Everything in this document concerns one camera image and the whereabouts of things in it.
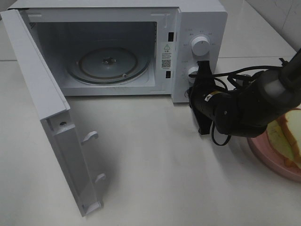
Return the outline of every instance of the bread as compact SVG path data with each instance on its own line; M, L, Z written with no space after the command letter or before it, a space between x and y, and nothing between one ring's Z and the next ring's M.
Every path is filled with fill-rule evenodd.
M268 124L273 149L284 157L285 165L301 169L301 110L294 109Z

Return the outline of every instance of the white countertop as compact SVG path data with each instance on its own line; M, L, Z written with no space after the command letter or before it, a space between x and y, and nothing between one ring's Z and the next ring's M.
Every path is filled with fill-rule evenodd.
M245 24L257 20L260 28L225 32L217 73L278 65L278 57L294 54L247 3L224 2L226 30L235 30L237 13ZM19 66L6 61L14 54L4 32L0 22L0 225L300 224L300 184L265 167L245 138L217 147L209 136L200 137L190 108L166 96L67 98L79 135L98 129L99 138L84 151L91 161L101 159L93 167L103 167L110 178L104 208L82 218ZM237 39L236 46L239 36L246 37L245 44ZM262 48L253 46L256 36Z

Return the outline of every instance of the microwave door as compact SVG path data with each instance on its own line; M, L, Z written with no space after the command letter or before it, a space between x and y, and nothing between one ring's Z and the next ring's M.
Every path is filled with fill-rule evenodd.
M1 16L40 122L84 216L101 205L81 148L89 135L79 141L69 104L28 30L25 12L13 9L2 12Z

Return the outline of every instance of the microwave oven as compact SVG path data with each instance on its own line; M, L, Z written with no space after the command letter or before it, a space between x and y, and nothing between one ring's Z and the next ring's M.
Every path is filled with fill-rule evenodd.
M214 72L218 0L17 0L1 12L40 122L84 216L101 207L64 96L171 95L188 102L197 61Z

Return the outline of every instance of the qr code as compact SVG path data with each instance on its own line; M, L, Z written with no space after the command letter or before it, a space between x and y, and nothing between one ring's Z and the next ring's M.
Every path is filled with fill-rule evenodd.
M171 66L171 60L162 60L162 68L167 68Z

